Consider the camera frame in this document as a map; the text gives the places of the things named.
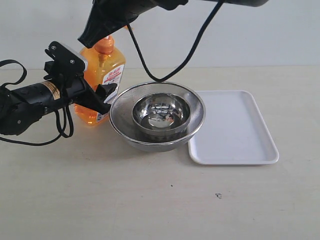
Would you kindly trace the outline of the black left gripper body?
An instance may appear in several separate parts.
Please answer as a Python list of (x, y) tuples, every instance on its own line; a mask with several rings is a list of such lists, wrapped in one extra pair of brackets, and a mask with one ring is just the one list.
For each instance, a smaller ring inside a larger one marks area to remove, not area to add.
[(74, 103), (74, 97), (77, 97), (84, 92), (94, 92), (92, 87), (85, 80), (83, 74), (76, 74), (74, 77), (65, 79), (61, 87), (62, 100), (65, 104)]

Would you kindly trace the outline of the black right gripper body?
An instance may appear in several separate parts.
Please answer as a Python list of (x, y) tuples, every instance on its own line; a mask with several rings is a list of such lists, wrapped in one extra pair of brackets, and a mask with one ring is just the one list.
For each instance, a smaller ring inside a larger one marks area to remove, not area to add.
[(91, 9), (91, 21), (125, 22), (135, 20), (139, 15), (155, 7), (164, 7), (164, 0), (94, 0)]

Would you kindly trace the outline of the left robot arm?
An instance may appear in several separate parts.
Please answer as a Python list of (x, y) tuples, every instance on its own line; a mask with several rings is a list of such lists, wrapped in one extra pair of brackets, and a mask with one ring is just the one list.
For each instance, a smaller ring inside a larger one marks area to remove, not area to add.
[(102, 115), (110, 111), (106, 99), (115, 92), (116, 83), (99, 84), (93, 89), (82, 75), (73, 80), (62, 77), (9, 90), (0, 88), (0, 133), (20, 135), (43, 116), (77, 104)]

